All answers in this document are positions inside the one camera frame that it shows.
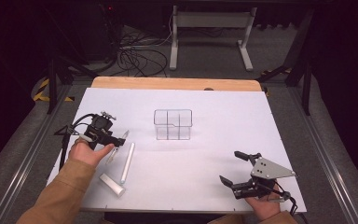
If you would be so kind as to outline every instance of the dark floor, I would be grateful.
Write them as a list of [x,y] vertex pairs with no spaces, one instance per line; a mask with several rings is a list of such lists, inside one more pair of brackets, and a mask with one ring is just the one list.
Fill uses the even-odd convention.
[[[246,72],[236,47],[241,31],[223,32],[212,38],[199,33],[187,32],[179,42],[178,67],[165,69],[167,77],[205,77],[255,79],[264,70],[272,70],[282,64],[296,30],[268,28],[254,29],[248,43],[248,52],[254,72]],[[153,47],[168,59],[170,44]],[[163,63],[163,57],[143,52],[147,57]],[[146,72],[153,73],[158,67],[149,64]],[[103,76],[118,71],[115,65],[102,73]],[[122,76],[139,76],[136,71]],[[280,131],[293,169],[300,174],[298,184],[308,212],[309,223],[358,223],[358,171],[343,146],[337,131],[321,99],[318,83],[311,84],[310,113],[304,115],[298,106],[301,86],[286,88],[286,75],[278,75],[264,83],[268,87],[268,102]],[[47,177],[60,150],[60,136],[54,133],[72,123],[82,95],[90,86],[89,77],[75,77],[73,86],[60,86],[60,92],[74,96],[73,102],[63,102],[47,116],[48,102],[36,102],[34,109],[13,134],[0,154],[0,223],[15,223],[17,218],[37,199],[45,187]],[[24,158],[32,160],[23,163]],[[21,167],[28,167],[25,172]],[[17,187],[12,180],[20,179]],[[103,213],[80,212],[76,223],[98,223]]]

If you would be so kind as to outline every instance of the black cable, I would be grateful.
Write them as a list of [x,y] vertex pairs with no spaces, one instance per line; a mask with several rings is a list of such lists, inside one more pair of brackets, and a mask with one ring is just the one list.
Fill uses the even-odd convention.
[[[284,194],[286,191],[282,188],[282,186],[281,186],[280,184],[278,184],[277,181],[275,181],[275,184],[278,185],[278,187],[282,190],[282,192],[277,191],[277,190],[275,190],[275,189],[273,189],[272,191],[273,191],[274,193],[277,193],[277,194],[283,196],[283,194]],[[296,203],[296,199],[293,198],[293,197],[290,197],[289,200],[290,200],[290,202],[292,202],[292,204],[293,204],[293,205],[292,205],[292,208],[290,209],[290,215],[294,216],[294,215],[295,215],[295,212],[296,212],[296,210],[297,210],[297,208],[298,208],[297,203]]]
[[123,38],[121,39],[120,46],[122,48],[124,47],[132,47],[133,45],[140,45],[140,46],[153,46],[156,45],[156,43],[150,43],[150,44],[142,44],[143,40],[146,40],[148,37],[153,37],[152,35],[140,33],[140,32],[129,32],[123,35]]
[[75,123],[66,126],[66,132],[63,135],[62,138],[62,151],[61,151],[61,159],[60,159],[60,170],[63,167],[63,164],[65,163],[65,159],[66,159],[66,151],[68,149],[68,144],[69,144],[69,140],[71,138],[71,135],[74,133],[75,131],[75,127],[78,125],[78,123],[85,119],[86,117],[95,117],[95,114],[87,114],[85,116],[82,116],[80,119],[78,119]]
[[[91,69],[90,71],[91,72],[94,72],[94,73],[101,73],[103,71],[106,71],[107,69],[109,69],[110,67],[112,67],[113,65],[115,65],[115,62],[114,60],[111,60],[107,65],[103,66],[103,67],[100,67],[100,68],[95,68],[95,69]],[[77,77],[83,77],[83,76],[86,76],[84,73],[81,73],[79,71],[75,72],[75,71],[72,71],[71,72],[74,76],[77,76]]]
[[305,224],[309,224],[307,219],[305,218],[304,214],[300,213],[298,215],[304,220]]
[[[153,52],[156,53],[157,55],[160,55],[163,57],[164,59],[164,63],[160,64],[150,58],[145,57],[143,54],[141,54],[140,52]],[[119,60],[117,60],[117,65],[119,68],[121,68],[123,71],[121,72],[117,72],[115,74],[111,74],[110,76],[116,75],[116,74],[120,74],[122,72],[127,72],[128,75],[130,75],[130,70],[136,70],[136,74],[135,76],[137,77],[138,74],[141,74],[141,77],[151,77],[157,74],[160,74],[161,72],[164,73],[165,77],[167,76],[167,74],[165,73],[165,68],[168,65],[168,59],[167,57],[154,49],[136,49],[136,48],[128,48],[128,49],[120,49],[119,50],[119,56],[118,56]],[[151,62],[153,64],[156,64],[157,66],[160,67],[160,69],[156,72],[152,72],[150,74],[146,74],[143,70],[148,66],[148,63]]]
[[87,123],[78,123],[75,127],[73,127],[73,133],[72,135],[79,135],[79,132],[76,130],[76,127],[79,125],[88,125]]

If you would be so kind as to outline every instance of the white table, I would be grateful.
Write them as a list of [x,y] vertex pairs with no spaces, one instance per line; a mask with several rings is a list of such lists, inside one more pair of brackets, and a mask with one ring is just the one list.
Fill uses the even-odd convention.
[[[191,109],[191,139],[156,140],[156,109]],[[100,111],[117,117],[111,128],[113,136],[120,137],[127,130],[130,135],[112,163],[105,165],[106,157],[98,166],[82,203],[84,210],[243,213],[252,208],[236,200],[219,179],[220,175],[234,183],[250,179],[252,164],[236,158],[234,151],[260,152],[292,169],[262,91],[89,88],[74,120]],[[86,126],[77,130],[82,133]],[[71,138],[70,146],[75,140]],[[99,176],[105,173],[119,182],[131,143],[136,147],[123,186],[126,192],[118,197]],[[59,160],[49,182],[58,173]],[[279,182],[296,199],[297,212],[306,212],[296,179],[286,177]],[[291,206],[290,201],[281,205],[284,210]]]

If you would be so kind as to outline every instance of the gray carpet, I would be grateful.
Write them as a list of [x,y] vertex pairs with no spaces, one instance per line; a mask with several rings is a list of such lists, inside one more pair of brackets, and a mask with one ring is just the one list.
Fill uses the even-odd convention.
[[[255,79],[262,71],[282,65],[296,30],[294,28],[285,30],[268,28],[265,31],[254,29],[247,48],[255,68],[254,72],[245,71],[240,52],[236,47],[237,36],[241,36],[242,33],[241,30],[230,30],[223,32],[219,37],[209,37],[195,32],[181,34],[177,69],[170,71],[167,68],[165,70],[167,77]],[[170,57],[169,43],[152,49],[159,50],[166,57]],[[154,53],[145,52],[145,56],[163,63],[163,58]],[[156,69],[158,69],[157,66],[149,64],[144,71],[152,73]],[[115,65],[102,75],[107,76],[116,71],[119,69]],[[120,75],[139,76],[139,73],[135,70]],[[268,102],[290,162],[294,170],[300,174],[298,184],[308,209],[305,217],[309,223],[315,224],[350,223],[332,189],[331,180],[317,156],[314,142],[303,120],[303,112],[298,110],[296,100],[291,94],[291,92],[300,91],[301,87],[286,88],[282,83],[285,77],[286,75],[279,75],[263,86],[268,87]],[[89,77],[76,77],[67,94],[75,96],[75,100],[62,103],[54,116],[46,137],[38,149],[32,169],[27,174],[18,195],[13,195],[14,203],[7,209],[7,216],[2,218],[1,223],[15,223],[19,216],[34,204],[38,194],[45,187],[47,177],[61,150],[62,138],[54,135],[54,132],[72,123],[84,90],[90,86],[90,83]],[[37,133],[41,130],[47,110],[47,102],[36,102],[34,109],[2,150],[0,154],[0,202],[21,165],[22,158],[26,156]],[[316,80],[312,80],[311,85],[310,113],[310,118],[321,136],[326,152],[339,170],[358,211],[358,172],[337,135],[321,99]],[[98,212],[80,212],[76,223],[98,223],[102,216],[103,213]],[[301,218],[296,217],[296,219],[299,223],[303,223]]]

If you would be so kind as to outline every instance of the clear plastic box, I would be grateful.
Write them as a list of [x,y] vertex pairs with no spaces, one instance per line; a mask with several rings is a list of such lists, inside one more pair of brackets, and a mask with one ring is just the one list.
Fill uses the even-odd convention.
[[155,110],[154,124],[157,140],[189,140],[193,112],[189,109]]

